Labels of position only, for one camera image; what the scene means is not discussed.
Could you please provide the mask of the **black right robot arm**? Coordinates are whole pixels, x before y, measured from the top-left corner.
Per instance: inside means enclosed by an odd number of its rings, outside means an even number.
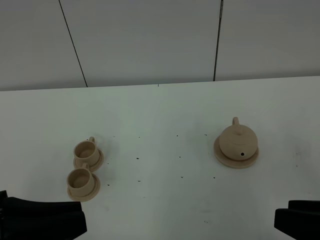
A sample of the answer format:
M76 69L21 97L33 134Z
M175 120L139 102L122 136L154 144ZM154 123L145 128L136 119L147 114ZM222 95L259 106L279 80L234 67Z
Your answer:
M275 210L274 227L295 240L320 238L320 202L290 200L288 208Z

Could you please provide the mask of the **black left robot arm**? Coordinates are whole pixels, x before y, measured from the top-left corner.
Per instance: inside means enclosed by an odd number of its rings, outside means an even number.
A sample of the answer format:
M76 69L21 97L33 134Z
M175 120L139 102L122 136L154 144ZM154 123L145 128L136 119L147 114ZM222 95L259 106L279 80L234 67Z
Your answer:
M87 232L81 202L38 202L0 192L2 240L74 240Z

